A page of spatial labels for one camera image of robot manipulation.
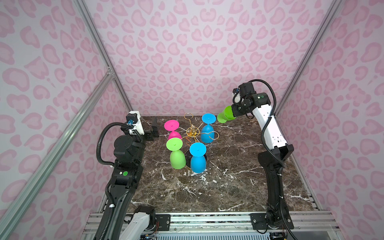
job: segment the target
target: marble tabletop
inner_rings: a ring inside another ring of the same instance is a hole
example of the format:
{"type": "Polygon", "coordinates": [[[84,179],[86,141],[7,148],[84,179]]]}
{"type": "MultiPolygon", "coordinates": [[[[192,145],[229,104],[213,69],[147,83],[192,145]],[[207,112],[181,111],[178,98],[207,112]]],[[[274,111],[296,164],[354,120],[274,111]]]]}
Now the marble tabletop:
{"type": "MultiPolygon", "coordinates": [[[[164,123],[178,120],[180,127],[190,126],[183,116],[157,117],[160,137],[147,142],[142,165],[144,171],[128,212],[138,205],[153,205],[157,212],[204,211],[264,211],[268,191],[263,168],[257,154],[264,151],[261,129],[256,119],[240,116],[224,124],[212,124],[220,137],[207,147],[207,169],[195,174],[188,167],[176,170],[169,162],[166,148],[169,131],[164,123]]],[[[143,127],[149,129],[152,117],[143,117],[143,127]]],[[[191,120],[199,126],[201,116],[191,120]]],[[[185,131],[177,130],[182,136],[185,131]]],[[[188,140],[181,150],[186,152],[188,140]]],[[[292,160],[287,160],[283,172],[284,194],[291,211],[313,210],[292,160]]]]}

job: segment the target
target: black mounting plate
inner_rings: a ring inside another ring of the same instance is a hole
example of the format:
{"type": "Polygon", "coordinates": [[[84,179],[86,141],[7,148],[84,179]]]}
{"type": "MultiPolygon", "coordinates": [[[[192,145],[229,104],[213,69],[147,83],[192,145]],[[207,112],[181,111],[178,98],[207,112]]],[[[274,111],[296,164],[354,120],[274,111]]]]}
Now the black mounting plate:
{"type": "Polygon", "coordinates": [[[169,226],[170,226],[169,214],[156,214],[156,221],[159,222],[158,231],[169,231],[169,226]]]}
{"type": "MultiPolygon", "coordinates": [[[[250,217],[251,217],[251,223],[252,223],[252,227],[253,227],[253,230],[265,230],[267,228],[267,223],[266,223],[266,220],[265,220],[265,213],[262,213],[262,214],[250,214],[250,217]]],[[[294,229],[295,227],[293,226],[293,222],[289,222],[287,221],[288,223],[288,227],[289,229],[294,229]]]]}

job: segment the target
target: patterned wallpaper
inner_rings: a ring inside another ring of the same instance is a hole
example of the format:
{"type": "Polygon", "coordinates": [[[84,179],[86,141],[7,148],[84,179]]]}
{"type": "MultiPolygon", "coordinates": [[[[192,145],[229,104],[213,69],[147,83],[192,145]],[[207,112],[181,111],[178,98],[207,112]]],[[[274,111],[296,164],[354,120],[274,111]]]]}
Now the patterned wallpaper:
{"type": "Polygon", "coordinates": [[[383,12],[345,3],[279,117],[346,240],[384,237],[383,12]]]}
{"type": "MultiPolygon", "coordinates": [[[[112,168],[96,160],[101,131],[111,122],[124,122],[127,110],[111,83],[77,133],[63,158],[37,195],[10,240],[79,239],[90,213],[97,211],[112,168]]],[[[118,126],[106,134],[101,156],[114,161],[118,126]]]]}
{"type": "Polygon", "coordinates": [[[254,78],[280,99],[331,0],[86,3],[133,108],[175,115],[219,113],[254,78]]]}
{"type": "Polygon", "coordinates": [[[0,217],[105,72],[71,0],[0,2],[0,217]]]}

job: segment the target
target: pink heart pattern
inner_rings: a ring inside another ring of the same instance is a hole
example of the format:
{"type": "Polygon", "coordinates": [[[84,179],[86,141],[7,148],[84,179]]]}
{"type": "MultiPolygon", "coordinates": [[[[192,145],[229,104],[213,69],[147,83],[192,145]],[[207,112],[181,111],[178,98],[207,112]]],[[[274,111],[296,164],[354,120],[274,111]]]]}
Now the pink heart pattern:
{"type": "MultiPolygon", "coordinates": [[[[106,68],[71,0],[5,1],[0,8],[0,133],[3,143],[0,175],[2,180],[7,180],[7,184],[0,184],[1,218],[99,84],[106,68]]],[[[113,20],[105,19],[105,24],[113,20]]],[[[101,178],[89,179],[92,185],[87,187],[85,196],[81,194],[84,187],[75,189],[74,181],[80,173],[87,176],[95,168],[95,140],[110,122],[109,117],[113,116],[115,121],[126,114],[114,86],[110,86],[106,94],[109,100],[101,101],[97,106],[104,112],[98,116],[100,123],[98,126],[94,124],[93,117],[97,114],[92,113],[87,127],[74,141],[80,148],[77,146],[75,151],[72,145],[60,160],[11,239],[79,238],[86,216],[98,206],[94,204],[95,199],[100,202],[103,190],[99,186],[107,181],[110,169],[101,178]],[[106,110],[107,103],[114,111],[106,110]],[[72,165],[72,157],[78,159],[78,165],[72,165]],[[83,157],[93,162],[85,164],[80,161],[83,157]],[[77,199],[68,203],[71,191],[77,193],[77,199]],[[69,210],[74,204],[82,208],[85,200],[86,209],[79,212],[75,218],[77,225],[69,231],[73,224],[72,220],[65,219],[69,210]]]]}
{"type": "MultiPolygon", "coordinates": [[[[105,184],[112,172],[112,168],[109,167],[98,168],[102,166],[94,157],[98,136],[108,123],[124,121],[126,114],[127,110],[118,90],[114,83],[111,83],[65,155],[56,165],[14,234],[18,234],[21,239],[79,238],[89,213],[97,210],[101,196],[104,195],[105,184]],[[95,116],[100,120],[97,125],[95,116]]],[[[31,115],[25,120],[25,124],[30,127],[39,126],[39,120],[40,118],[31,115]]],[[[53,126],[44,130],[44,136],[53,138],[57,136],[56,125],[53,126]]],[[[102,158],[106,161],[114,161],[113,148],[111,150],[110,147],[121,134],[119,127],[113,127],[108,131],[101,150],[102,158]]],[[[0,171],[7,171],[15,165],[20,174],[31,176],[41,163],[40,156],[32,154],[24,158],[20,164],[15,164],[15,159],[21,154],[13,150],[0,154],[0,171]]],[[[12,202],[25,184],[26,180],[17,180],[10,184],[2,194],[2,201],[12,202]]]]}
{"type": "MultiPolygon", "coordinates": [[[[231,104],[230,85],[241,83],[238,75],[266,79],[279,100],[331,1],[86,3],[120,78],[129,79],[123,84],[133,108],[142,115],[182,115],[221,112],[231,104]],[[199,83],[212,77],[217,81],[199,83]],[[197,87],[197,94],[188,93],[197,87]],[[149,98],[153,91],[163,94],[149,98]],[[177,100],[182,103],[168,103],[177,100]]],[[[256,84],[256,90],[267,88],[256,84]]]]}
{"type": "Polygon", "coordinates": [[[383,10],[379,1],[345,2],[279,118],[345,239],[384,235],[384,42],[377,41],[384,34],[383,10]]]}

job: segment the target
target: diagonal metal bar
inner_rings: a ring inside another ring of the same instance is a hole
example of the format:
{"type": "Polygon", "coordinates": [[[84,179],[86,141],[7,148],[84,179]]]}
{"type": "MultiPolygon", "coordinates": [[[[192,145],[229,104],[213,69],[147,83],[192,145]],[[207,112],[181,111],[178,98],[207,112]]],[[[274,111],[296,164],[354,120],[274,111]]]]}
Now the diagonal metal bar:
{"type": "Polygon", "coordinates": [[[122,97],[125,106],[127,107],[127,109],[129,111],[133,110],[132,106],[128,100],[128,97],[125,94],[125,91],[122,87],[121,81],[119,80],[119,78],[116,74],[116,71],[113,67],[111,59],[108,56],[107,50],[105,49],[103,42],[101,41],[101,37],[100,37],[96,27],[95,27],[95,24],[92,20],[92,16],[88,10],[87,5],[85,4],[84,0],[73,0],[73,2],[75,3],[76,7],[78,8],[81,17],[82,17],[85,25],[87,26],[87,29],[88,29],[89,33],[91,34],[91,37],[92,37],[93,41],[95,42],[97,49],[99,50],[100,56],[101,56],[101,58],[105,64],[105,66],[108,68],[109,71],[111,71],[111,74],[113,75],[113,81],[115,81],[115,83],[116,83],[119,94],[122,97]]]}
{"type": "Polygon", "coordinates": [[[63,135],[44,158],[39,168],[29,179],[21,193],[10,205],[0,220],[0,240],[7,240],[15,230],[24,213],[28,210],[30,204],[33,202],[48,177],[51,175],[55,166],[70,146],[77,132],[92,112],[94,106],[99,101],[104,90],[108,87],[109,83],[111,83],[112,79],[113,77],[109,73],[104,76],[99,85],[68,125],[67,129],[65,129],[63,135]]]}
{"type": "Polygon", "coordinates": [[[282,110],[284,109],[284,105],[288,101],[288,98],[290,94],[292,93],[293,89],[295,88],[297,82],[299,81],[301,75],[303,74],[303,71],[307,67],[309,61],[311,60],[316,48],[321,43],[322,38],[326,34],[327,30],[331,26],[333,20],[336,18],[337,13],[340,11],[342,5],[344,3],[344,0],[333,0],[331,3],[331,6],[329,7],[327,13],[325,14],[325,17],[323,18],[319,28],[317,29],[313,40],[311,44],[309,45],[307,52],[303,56],[303,60],[300,62],[295,74],[292,77],[292,80],[290,81],[287,89],[285,90],[283,97],[281,98],[276,111],[275,115],[278,116],[282,110]]]}

